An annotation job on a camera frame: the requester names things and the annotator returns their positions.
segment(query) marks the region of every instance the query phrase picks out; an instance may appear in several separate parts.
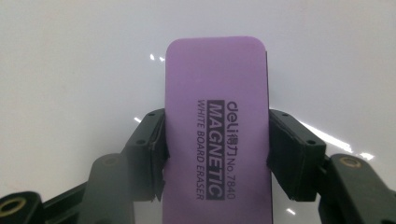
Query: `purple foam pad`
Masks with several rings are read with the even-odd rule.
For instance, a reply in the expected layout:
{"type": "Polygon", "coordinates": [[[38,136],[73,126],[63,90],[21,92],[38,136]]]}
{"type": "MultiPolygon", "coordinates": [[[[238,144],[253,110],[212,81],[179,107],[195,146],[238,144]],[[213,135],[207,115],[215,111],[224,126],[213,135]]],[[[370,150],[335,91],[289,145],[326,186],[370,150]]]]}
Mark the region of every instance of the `purple foam pad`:
{"type": "Polygon", "coordinates": [[[252,37],[166,52],[164,224],[270,224],[267,64],[252,37]]]}

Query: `magnetic eraser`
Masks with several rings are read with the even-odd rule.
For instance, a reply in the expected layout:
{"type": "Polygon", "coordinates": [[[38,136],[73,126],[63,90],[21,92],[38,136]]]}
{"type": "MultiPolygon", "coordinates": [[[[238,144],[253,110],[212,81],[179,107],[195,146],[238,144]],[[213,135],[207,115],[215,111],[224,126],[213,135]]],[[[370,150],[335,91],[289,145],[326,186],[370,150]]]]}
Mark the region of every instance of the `magnetic eraser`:
{"type": "Polygon", "coordinates": [[[270,224],[266,50],[253,37],[166,52],[163,224],[270,224]]]}

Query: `black metal bracket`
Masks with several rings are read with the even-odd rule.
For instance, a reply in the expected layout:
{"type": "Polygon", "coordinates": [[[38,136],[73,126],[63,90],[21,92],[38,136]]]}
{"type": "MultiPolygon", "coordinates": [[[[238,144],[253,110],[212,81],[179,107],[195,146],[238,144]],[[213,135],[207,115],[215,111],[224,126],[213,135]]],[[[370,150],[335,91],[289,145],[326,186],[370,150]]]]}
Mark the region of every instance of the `black metal bracket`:
{"type": "Polygon", "coordinates": [[[127,158],[109,154],[96,160],[85,186],[77,224],[134,224],[127,158]]]}
{"type": "Polygon", "coordinates": [[[164,109],[148,113],[121,152],[129,162],[133,201],[161,200],[163,167],[169,157],[164,123],[164,109]]]}
{"type": "Polygon", "coordinates": [[[326,145],[297,119],[270,111],[267,164],[291,200],[313,202],[321,195],[324,224],[396,224],[396,197],[373,168],[354,156],[328,158],[326,145]]]}

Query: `glossy white table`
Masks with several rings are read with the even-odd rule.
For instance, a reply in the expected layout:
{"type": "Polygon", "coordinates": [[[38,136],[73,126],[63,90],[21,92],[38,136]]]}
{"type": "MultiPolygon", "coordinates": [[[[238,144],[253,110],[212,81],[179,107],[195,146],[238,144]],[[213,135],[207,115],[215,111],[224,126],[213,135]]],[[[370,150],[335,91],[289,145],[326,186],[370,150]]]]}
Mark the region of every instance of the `glossy white table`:
{"type": "MultiPolygon", "coordinates": [[[[43,200],[85,181],[163,107],[181,37],[253,35],[267,47],[270,106],[372,164],[396,189],[395,1],[1,1],[0,196],[43,200]]],[[[273,183],[275,224],[319,223],[316,203],[273,183]]],[[[140,203],[137,223],[161,223],[140,203]]]]}

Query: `white background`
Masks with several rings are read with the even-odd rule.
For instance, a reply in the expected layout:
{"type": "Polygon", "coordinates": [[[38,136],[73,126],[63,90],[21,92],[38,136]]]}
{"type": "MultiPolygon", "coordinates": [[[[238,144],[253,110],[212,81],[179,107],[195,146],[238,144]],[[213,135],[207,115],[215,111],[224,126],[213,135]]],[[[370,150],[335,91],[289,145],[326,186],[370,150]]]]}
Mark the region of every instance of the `white background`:
{"type": "MultiPolygon", "coordinates": [[[[227,35],[266,46],[272,108],[328,134],[330,155],[374,156],[396,189],[394,0],[4,0],[0,197],[46,201],[85,181],[97,157],[122,150],[134,118],[163,107],[170,42],[227,35]]],[[[319,223],[316,203],[273,186],[276,224],[319,223]]],[[[160,208],[139,204],[138,223],[161,223],[160,208]]]]}

